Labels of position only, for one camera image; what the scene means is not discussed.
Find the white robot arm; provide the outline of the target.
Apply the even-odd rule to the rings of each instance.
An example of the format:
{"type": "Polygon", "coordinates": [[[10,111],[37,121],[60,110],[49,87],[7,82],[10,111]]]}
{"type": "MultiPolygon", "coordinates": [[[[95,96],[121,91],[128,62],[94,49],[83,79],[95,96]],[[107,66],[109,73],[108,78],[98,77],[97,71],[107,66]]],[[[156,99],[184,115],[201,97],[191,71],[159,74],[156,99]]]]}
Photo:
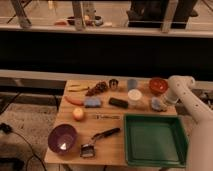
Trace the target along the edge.
{"type": "Polygon", "coordinates": [[[191,91],[195,87],[192,76],[170,76],[168,86],[164,103],[174,105],[180,100],[196,122],[189,138],[186,171],[213,171],[213,110],[191,91]]]}

